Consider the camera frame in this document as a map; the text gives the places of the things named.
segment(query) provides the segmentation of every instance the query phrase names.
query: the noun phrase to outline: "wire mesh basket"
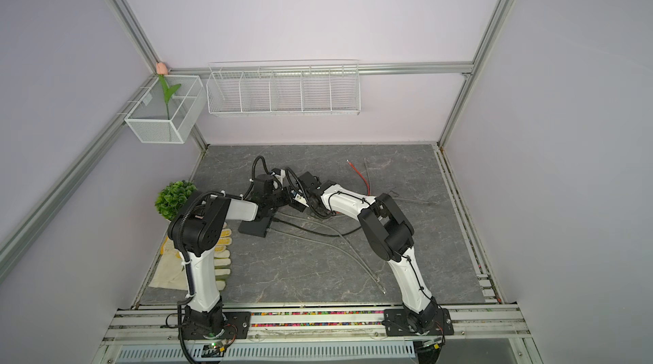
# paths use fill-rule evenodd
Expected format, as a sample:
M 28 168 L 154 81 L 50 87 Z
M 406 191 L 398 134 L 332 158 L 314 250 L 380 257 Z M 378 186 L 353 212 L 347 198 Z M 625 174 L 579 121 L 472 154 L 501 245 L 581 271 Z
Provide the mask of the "wire mesh basket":
M 216 116 L 358 114 L 358 63 L 323 62 L 211 64 L 206 81 L 209 112 Z
M 143 143 L 184 143 L 204 105 L 204 85 L 197 75 L 166 75 L 169 86 L 181 84 L 166 108 L 158 79 L 149 86 L 125 122 Z

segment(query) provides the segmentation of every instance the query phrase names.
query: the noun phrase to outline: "gray marble tabletop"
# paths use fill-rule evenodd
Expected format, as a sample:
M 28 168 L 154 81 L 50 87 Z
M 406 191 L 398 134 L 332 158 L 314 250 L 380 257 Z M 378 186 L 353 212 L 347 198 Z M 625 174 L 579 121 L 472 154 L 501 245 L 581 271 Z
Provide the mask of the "gray marble tabletop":
M 289 146 L 209 146 L 195 184 L 198 189 L 244 193 L 249 185 L 251 164 L 265 156 L 268 168 L 290 166 L 298 175 L 308 171 L 322 181 L 333 180 L 344 188 L 365 193 L 363 180 L 347 160 L 369 177 L 371 194 L 386 192 L 397 198 L 428 202 L 421 204 L 397 199 L 397 204 L 415 229 L 415 255 L 426 285 L 439 303 L 483 303 L 483 293 L 462 238 L 437 160 L 430 145 L 289 145 Z M 282 208 L 306 218 L 306 213 Z M 311 222 L 277 215 L 279 219 L 305 228 L 333 233 Z M 324 223 L 342 232 L 358 226 L 346 216 Z M 376 256 L 362 230 L 347 236 L 371 270 L 379 275 L 386 293 L 350 257 L 340 251 L 302 239 L 270 231 L 266 238 L 238 233 L 233 229 L 231 275 L 222 292 L 225 302 L 360 302 L 401 303 L 401 293 L 388 263 Z M 336 245 L 349 253 L 341 238 L 323 238 L 273 222 L 273 229 Z M 147 287 L 142 304 L 168 304 L 184 298 L 185 292 Z

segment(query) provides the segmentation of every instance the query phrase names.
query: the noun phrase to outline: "red wire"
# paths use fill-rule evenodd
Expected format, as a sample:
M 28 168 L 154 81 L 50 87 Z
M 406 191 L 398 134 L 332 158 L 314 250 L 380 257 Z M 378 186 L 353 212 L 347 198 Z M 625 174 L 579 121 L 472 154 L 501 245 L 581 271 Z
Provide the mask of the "red wire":
M 363 179 L 363 181 L 365 182 L 365 185 L 368 187 L 368 196 L 369 196 L 370 195 L 370 185 L 368 184 L 367 180 L 365 180 L 365 177 L 363 177 L 363 174 L 361 174 L 361 172 L 359 172 L 349 160 L 347 160 L 347 163 L 349 163 L 351 168 L 353 168 L 354 171 L 356 173 L 358 173 L 358 175 L 360 175 L 361 179 Z

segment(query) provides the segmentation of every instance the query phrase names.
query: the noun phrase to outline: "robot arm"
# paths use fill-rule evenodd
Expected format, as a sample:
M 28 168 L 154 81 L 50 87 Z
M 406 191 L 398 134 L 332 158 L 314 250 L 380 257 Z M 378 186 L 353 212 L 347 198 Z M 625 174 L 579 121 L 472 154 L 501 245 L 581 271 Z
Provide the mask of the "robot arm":
M 439 307 L 422 279 L 413 248 L 414 229 L 389 195 L 365 196 L 332 181 L 322 183 L 308 172 L 297 178 L 288 168 L 252 179 L 250 191 L 248 201 L 224 193 L 195 192 L 168 227 L 168 237 L 183 255 L 189 283 L 187 300 L 180 302 L 186 305 L 180 339 L 220 337 L 227 326 L 213 262 L 224 221 L 240 220 L 240 233 L 265 237 L 273 214 L 283 205 L 300 211 L 309 207 L 326 217 L 338 212 L 361 223 L 372 250 L 388 262 L 402 293 L 402 313 L 385 311 L 388 335 L 390 325 L 398 329 L 393 335 L 453 334 L 445 324 L 449 313 Z
M 339 212 L 361 223 L 372 250 L 388 262 L 402 293 L 407 327 L 425 334 L 433 329 L 441 309 L 426 287 L 415 260 L 413 226 L 396 202 L 387 194 L 365 196 L 332 181 L 321 183 L 311 173 L 299 177 L 308 198 L 295 192 L 302 205 L 318 200 L 325 212 Z

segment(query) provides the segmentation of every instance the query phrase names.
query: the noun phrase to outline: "gray cable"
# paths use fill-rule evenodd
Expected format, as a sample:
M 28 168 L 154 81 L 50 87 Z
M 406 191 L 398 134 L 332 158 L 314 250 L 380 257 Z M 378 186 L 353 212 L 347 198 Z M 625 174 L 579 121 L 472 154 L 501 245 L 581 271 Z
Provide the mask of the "gray cable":
M 401 197 L 392 197 L 393 200 L 399 200 L 399 201 L 407 201 L 409 203 L 418 203 L 418 204 L 437 204 L 436 202 L 433 201 L 420 201 L 420 200 L 412 200 L 410 198 L 401 198 Z
M 374 282 L 376 282 L 376 284 L 381 288 L 381 291 L 385 294 L 385 288 L 383 288 L 383 286 L 381 286 L 381 284 L 380 284 L 380 283 L 379 283 L 379 282 L 374 278 L 374 276 L 371 274 L 371 272 L 368 271 L 368 270 L 365 268 L 365 266 L 363 265 L 363 262 L 361 262 L 361 261 L 359 261 L 358 259 L 356 259 L 354 255 L 348 253 L 348 252 L 347 252 L 346 250 L 344 250 L 343 248 L 340 248 L 339 246 L 336 246 L 336 245 L 331 245 L 330 243 L 327 243 L 327 242 L 316 241 L 316 240 L 314 240 L 314 239 L 305 238 L 305 237 L 301 237 L 301 236 L 296 236 L 296 235 L 293 234 L 293 233 L 280 231 L 279 229 L 274 229 L 273 227 L 270 227 L 270 229 L 273 230 L 274 232 L 282 233 L 282 234 L 285 235 L 285 236 L 290 236 L 290 237 L 298 238 L 298 239 L 304 239 L 305 241 L 315 242 L 315 243 L 317 243 L 317 244 L 330 246 L 330 247 L 332 247 L 332 248 L 335 248 L 335 249 L 339 250 L 341 253 L 347 255 L 348 257 L 350 257 L 351 259 L 353 259 L 354 261 L 356 261 L 356 263 L 359 264 L 359 265 L 361 266 L 361 268 L 363 268 L 363 270 L 365 271 L 365 273 L 367 273 L 367 274 L 370 276 L 370 278 L 372 278 L 372 280 L 373 280 Z
M 365 174 L 368 176 L 368 186 L 370 187 L 370 192 L 371 192 L 370 168 L 367 165 L 366 157 L 363 157 L 363 162 L 365 163 Z
M 367 266 L 367 263 L 365 263 L 365 260 L 364 260 L 363 258 L 361 258 L 361 255 L 359 255 L 359 254 L 356 252 L 356 250 L 354 249 L 354 246 L 351 244 L 351 242 L 349 242 L 349 240 L 348 240 L 347 238 L 343 237 L 339 230 L 333 228 L 332 226 L 329 226 L 329 225 L 323 224 L 323 223 L 320 222 L 320 221 L 309 220 L 309 219 L 306 219 L 306 218 L 304 218 L 304 217 L 302 217 L 302 216 L 290 215 L 290 214 L 282 213 L 281 211 L 277 211 L 277 213 L 278 213 L 278 214 L 281 214 L 281 215 L 289 216 L 290 218 L 295 218 L 295 219 L 302 220 L 302 221 L 308 221 L 308 222 L 311 222 L 311 223 L 313 223 L 313 224 L 322 225 L 322 226 L 324 226 L 324 227 L 327 227 L 328 229 L 331 229 L 333 232 L 337 233 L 338 236 L 339 236 L 340 238 L 342 238 L 342 239 L 347 243 L 347 245 L 349 246 L 349 248 L 351 248 L 351 250 L 354 252 L 354 254 L 355 254 L 356 256 L 358 256 L 358 259 L 360 259 L 361 262 L 363 262 L 363 265 L 365 265 L 365 268 L 367 269 L 367 271 L 368 271 L 371 275 L 374 274 L 373 271 L 370 269 L 370 267 Z M 381 283 L 381 279 L 380 279 L 379 277 L 376 277 L 375 281 L 376 281 L 377 283 L 379 283 L 379 284 Z

